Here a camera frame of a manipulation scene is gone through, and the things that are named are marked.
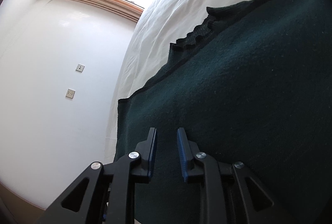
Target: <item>metal outlet plate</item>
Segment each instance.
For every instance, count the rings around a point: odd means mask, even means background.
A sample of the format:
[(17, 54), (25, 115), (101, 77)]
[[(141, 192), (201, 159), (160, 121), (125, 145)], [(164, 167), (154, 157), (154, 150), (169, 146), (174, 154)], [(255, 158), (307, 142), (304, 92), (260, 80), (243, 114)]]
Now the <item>metal outlet plate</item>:
[(66, 93), (66, 97), (73, 98), (75, 94), (74, 90), (68, 89)]
[(76, 68), (76, 70), (79, 71), (79, 72), (82, 72), (83, 69), (84, 69), (84, 66), (83, 66), (83, 65), (80, 65), (80, 64), (79, 64), (79, 65), (77, 66), (77, 68)]

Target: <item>round metal bolt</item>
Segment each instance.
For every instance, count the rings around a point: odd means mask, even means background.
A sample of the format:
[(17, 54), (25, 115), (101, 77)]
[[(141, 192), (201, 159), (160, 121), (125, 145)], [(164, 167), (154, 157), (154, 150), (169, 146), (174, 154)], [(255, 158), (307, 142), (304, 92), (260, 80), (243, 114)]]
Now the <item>round metal bolt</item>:
[(237, 161), (234, 163), (235, 168), (242, 169), (244, 167), (244, 163), (241, 161)]
[(91, 169), (99, 169), (102, 165), (99, 162), (93, 162), (91, 164)]
[(136, 159), (139, 157), (139, 153), (138, 152), (131, 152), (128, 155), (131, 159)]
[(204, 152), (198, 152), (196, 154), (196, 157), (199, 159), (205, 159), (206, 158), (206, 154)]

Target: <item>dark green garment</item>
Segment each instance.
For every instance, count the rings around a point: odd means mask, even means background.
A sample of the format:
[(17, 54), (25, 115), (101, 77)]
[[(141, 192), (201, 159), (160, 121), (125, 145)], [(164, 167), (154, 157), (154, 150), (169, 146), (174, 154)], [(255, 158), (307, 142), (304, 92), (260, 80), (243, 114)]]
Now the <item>dark green garment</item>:
[(135, 217), (199, 222), (199, 185), (181, 177), (184, 127), (202, 151), (243, 161), (299, 223), (312, 223), (332, 193), (332, 3), (253, 0), (207, 11), (155, 77), (119, 100), (116, 159), (158, 130), (154, 177), (137, 185)]

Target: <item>green fabric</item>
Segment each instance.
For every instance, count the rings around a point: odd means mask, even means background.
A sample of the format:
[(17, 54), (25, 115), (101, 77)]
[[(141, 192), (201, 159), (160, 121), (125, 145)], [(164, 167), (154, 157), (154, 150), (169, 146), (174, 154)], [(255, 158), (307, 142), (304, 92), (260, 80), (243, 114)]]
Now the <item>green fabric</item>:
[(245, 162), (299, 223), (312, 223), (332, 193), (332, 4), (253, 0), (207, 11), (155, 77), (119, 100), (116, 159), (158, 130), (135, 217), (199, 222), (199, 185), (181, 177), (184, 127), (217, 161)]

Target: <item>wall socket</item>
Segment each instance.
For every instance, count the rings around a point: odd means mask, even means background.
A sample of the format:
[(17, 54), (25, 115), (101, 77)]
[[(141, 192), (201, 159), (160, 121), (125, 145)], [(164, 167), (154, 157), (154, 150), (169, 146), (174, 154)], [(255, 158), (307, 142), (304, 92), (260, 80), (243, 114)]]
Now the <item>wall socket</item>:
[(75, 91), (74, 91), (74, 90), (68, 89), (68, 90), (67, 90), (66, 97), (73, 98), (73, 97), (74, 97), (74, 94), (75, 94)]
[(77, 68), (76, 68), (76, 70), (79, 71), (79, 72), (82, 72), (83, 69), (84, 69), (84, 66), (83, 66), (83, 65), (80, 65), (80, 64), (79, 64), (79, 65), (77, 66)]

